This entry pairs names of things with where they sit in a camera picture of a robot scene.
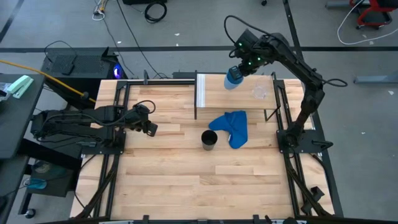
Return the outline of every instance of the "red chair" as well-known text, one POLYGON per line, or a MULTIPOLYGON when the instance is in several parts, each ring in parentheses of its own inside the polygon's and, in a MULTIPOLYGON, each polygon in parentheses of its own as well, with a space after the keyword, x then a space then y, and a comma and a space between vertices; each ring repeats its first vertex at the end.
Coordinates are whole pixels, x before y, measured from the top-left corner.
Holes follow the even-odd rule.
MULTIPOLYGON (((398 0, 368 0, 369 4, 364 4, 364 1, 357 6, 356 10, 359 13, 357 20, 357 29, 363 26, 372 26, 376 29, 391 23, 392 18, 389 12, 398 8, 398 0)), ((358 0, 349 0, 351 7, 354 7, 358 0)))

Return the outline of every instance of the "black desk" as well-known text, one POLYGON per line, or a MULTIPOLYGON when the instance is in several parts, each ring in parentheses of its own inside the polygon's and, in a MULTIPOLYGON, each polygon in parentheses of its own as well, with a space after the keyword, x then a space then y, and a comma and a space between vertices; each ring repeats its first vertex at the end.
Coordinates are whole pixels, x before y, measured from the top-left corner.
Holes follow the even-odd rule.
MULTIPOLYGON (((22 75, 2 74, 0 75, 0 82, 13 83, 21 76, 22 75)), ((34 81, 20 99, 10 96, 7 101, 0 102, 0 196, 6 195, 19 188, 30 157, 67 168, 69 169, 67 171, 69 173, 78 171, 81 165, 81 160, 78 156, 77 158, 76 156, 68 156, 24 139, 26 128, 32 117, 32 113, 44 84, 44 76, 29 76, 33 78, 34 81)), ((69 179, 70 182, 72 178, 74 177, 70 175, 66 179, 69 179)), ((34 189, 30 190, 35 194, 46 194, 46 192, 51 192, 49 185, 54 185, 57 182, 64 183, 65 181, 67 180, 60 179, 54 181, 48 184, 46 189, 42 191, 36 190, 35 192, 34 189)), ((16 193, 17 192, 13 192, 7 195, 6 207, 0 213, 0 223, 7 222, 16 193)), ((29 201, 26 203, 24 200, 22 204, 27 206, 29 201)))

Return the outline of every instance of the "blue cloth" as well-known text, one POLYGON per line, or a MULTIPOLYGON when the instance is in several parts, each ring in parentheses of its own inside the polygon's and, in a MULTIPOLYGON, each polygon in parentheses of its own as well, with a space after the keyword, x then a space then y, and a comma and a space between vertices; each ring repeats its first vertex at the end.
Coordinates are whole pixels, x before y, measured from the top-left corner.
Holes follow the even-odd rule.
POLYGON ((213 131, 224 130, 231 135, 229 145, 239 149, 248 141, 248 118, 245 111, 226 112, 209 124, 213 131))

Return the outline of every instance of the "gray floor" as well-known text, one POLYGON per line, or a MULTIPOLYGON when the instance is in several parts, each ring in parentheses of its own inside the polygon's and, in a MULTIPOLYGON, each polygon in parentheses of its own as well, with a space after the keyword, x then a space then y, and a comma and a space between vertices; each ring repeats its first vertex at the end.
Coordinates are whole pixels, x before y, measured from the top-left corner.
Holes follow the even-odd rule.
MULTIPOLYGON (((0 3, 0 27, 5 23, 17 0, 0 3)), ((282 0, 169 0, 166 18, 158 24, 148 24, 143 15, 122 4, 127 20, 141 46, 200 46, 231 45, 224 34, 223 20, 228 14, 237 15, 269 32, 280 32, 292 43, 282 0)), ((343 46, 336 29, 348 9, 324 8, 325 1, 290 1, 301 46, 343 46)), ((103 22, 91 20, 92 0, 25 0, 0 48, 45 47, 55 40, 64 40, 73 47, 113 46, 103 22)), ((144 5, 135 6, 143 10, 144 5)), ((356 16, 349 16, 341 37, 358 41, 394 30, 397 25, 379 31, 356 30, 356 16)), ((135 47, 121 17, 116 2, 109 1, 106 21, 121 47, 135 47)), ((236 21, 228 22, 234 38, 244 30, 236 21)), ((361 46, 397 46, 397 34, 361 46)), ((142 76, 146 69, 154 72, 139 52, 121 53, 129 68, 142 76)), ((228 52, 146 52, 158 72, 225 72, 239 61, 228 58, 228 52)), ((398 52, 304 52, 306 62, 316 67, 325 78, 342 78, 347 88, 325 87, 326 97, 319 112, 327 140, 335 143, 330 149, 341 204, 346 217, 398 220, 398 85, 354 85, 356 75, 385 75, 398 67, 398 52)), ((0 53, 0 58, 40 68, 43 53, 0 53)), ((259 73, 276 71, 281 78, 294 76, 278 63, 268 65, 259 73)), ((1 73, 30 73, 0 64, 1 73)), ((62 109, 66 103, 57 95, 43 91, 37 108, 62 109)), ((31 207, 38 210, 31 220, 17 216, 23 190, 18 194, 8 223, 38 223, 68 218, 73 195, 66 198, 34 196, 31 207)))

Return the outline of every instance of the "chair wheel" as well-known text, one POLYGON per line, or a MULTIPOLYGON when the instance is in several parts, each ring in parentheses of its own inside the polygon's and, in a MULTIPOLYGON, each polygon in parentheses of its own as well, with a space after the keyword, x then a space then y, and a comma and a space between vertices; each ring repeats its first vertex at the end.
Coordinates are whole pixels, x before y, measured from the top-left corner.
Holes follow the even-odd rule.
POLYGON ((36 209, 29 208, 25 213, 25 218, 33 218, 36 215, 36 209))

